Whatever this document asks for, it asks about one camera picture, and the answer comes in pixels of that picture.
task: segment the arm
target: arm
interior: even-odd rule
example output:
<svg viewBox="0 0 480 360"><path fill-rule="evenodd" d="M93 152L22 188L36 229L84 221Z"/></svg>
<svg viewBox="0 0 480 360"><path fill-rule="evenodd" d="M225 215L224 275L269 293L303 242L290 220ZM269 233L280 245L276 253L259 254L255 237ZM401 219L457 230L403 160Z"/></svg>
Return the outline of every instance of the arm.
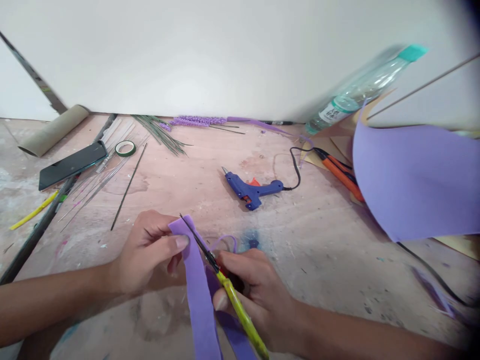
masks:
<svg viewBox="0 0 480 360"><path fill-rule="evenodd" d="M177 218L154 210L135 220L120 256L83 270L36 277L0 286L0 347L64 320L102 300L140 291L153 269L171 258L173 272L186 236L167 236Z"/></svg>
<svg viewBox="0 0 480 360"><path fill-rule="evenodd" d="M456 350L427 337L295 300L265 254L222 251L218 261L250 285L238 295L261 338L273 352L306 359L452 359ZM213 297L217 311L235 314L224 289Z"/></svg>

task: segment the white wall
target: white wall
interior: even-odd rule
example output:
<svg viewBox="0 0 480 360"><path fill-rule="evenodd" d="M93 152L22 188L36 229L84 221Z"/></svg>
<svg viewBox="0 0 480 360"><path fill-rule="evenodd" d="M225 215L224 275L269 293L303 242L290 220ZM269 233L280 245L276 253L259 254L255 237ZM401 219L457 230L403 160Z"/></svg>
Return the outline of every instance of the white wall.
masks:
<svg viewBox="0 0 480 360"><path fill-rule="evenodd" d="M0 30L67 106L299 119L392 45L430 52L390 98L479 51L449 0L3 0Z"/></svg>
<svg viewBox="0 0 480 360"><path fill-rule="evenodd" d="M480 131L480 57L374 114L368 124L380 128L430 124Z"/></svg>
<svg viewBox="0 0 480 360"><path fill-rule="evenodd" d="M0 118L51 121L59 114L0 38Z"/></svg>

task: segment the purple lavender flower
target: purple lavender flower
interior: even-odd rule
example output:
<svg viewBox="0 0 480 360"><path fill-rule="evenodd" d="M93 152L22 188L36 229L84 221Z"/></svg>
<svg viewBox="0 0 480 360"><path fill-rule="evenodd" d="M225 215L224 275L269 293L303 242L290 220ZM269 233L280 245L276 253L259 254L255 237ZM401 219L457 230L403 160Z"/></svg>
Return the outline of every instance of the purple lavender flower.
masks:
<svg viewBox="0 0 480 360"><path fill-rule="evenodd" d="M174 117L173 121L170 124L182 126L198 126L206 128L210 125L218 125L226 122L227 119L224 117L202 117L183 115Z"/></svg>
<svg viewBox="0 0 480 360"><path fill-rule="evenodd" d="M162 129L168 131L168 132L171 132L172 129L170 128L170 126L168 126L168 124L166 123L163 123L163 122L156 122L155 124L157 124L159 127L161 127Z"/></svg>

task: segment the scissors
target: scissors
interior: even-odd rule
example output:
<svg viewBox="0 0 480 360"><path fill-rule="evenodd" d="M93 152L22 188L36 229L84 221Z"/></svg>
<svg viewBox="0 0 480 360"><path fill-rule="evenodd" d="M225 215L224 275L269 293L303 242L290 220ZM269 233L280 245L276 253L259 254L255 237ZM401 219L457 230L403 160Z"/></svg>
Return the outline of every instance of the scissors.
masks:
<svg viewBox="0 0 480 360"><path fill-rule="evenodd" d="M234 289L234 286L232 285L232 282L230 281L229 278L225 277L225 275L222 273L222 271L220 270L219 263L217 262L217 260L215 260L215 255L205 247L202 241L200 241L197 234L192 229L190 224L184 219L182 214L180 214L180 217L190 229L191 233L193 234L193 237L195 238L196 243L198 244L200 249L203 251L203 254L205 255L206 260L215 271L218 281L220 281L220 284L224 287L226 294L228 295L228 298L230 299L230 302L233 305L233 309L235 310L238 320L240 321L241 326L243 327L243 330L245 330L245 333L248 336L248 339L252 343L253 347L255 348L260 358L262 360L268 360L270 356L269 356L267 347L265 346L264 342L260 338L259 333L255 329L255 326L252 323L252 320L250 319L250 316L247 314L242 303L240 302L237 296L237 293Z"/></svg>
<svg viewBox="0 0 480 360"><path fill-rule="evenodd" d="M364 203L365 199L360 191L357 179L352 174L352 167L341 162L340 160L337 160L335 157L321 148L314 147L313 150L315 150L316 154L320 157L323 165L325 165L325 167L330 170L332 174L335 175L348 190L351 191L355 199Z"/></svg>

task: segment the bottle label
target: bottle label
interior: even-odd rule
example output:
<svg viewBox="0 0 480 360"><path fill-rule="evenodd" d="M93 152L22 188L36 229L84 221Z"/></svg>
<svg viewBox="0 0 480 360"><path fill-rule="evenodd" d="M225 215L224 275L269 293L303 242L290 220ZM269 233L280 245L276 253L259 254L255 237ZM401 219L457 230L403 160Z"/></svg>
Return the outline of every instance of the bottle label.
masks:
<svg viewBox="0 0 480 360"><path fill-rule="evenodd" d="M320 119L329 124L338 123L340 120L345 119L351 113L355 111L348 111L344 108L341 108L335 103L335 100L332 100L323 111L318 113Z"/></svg>

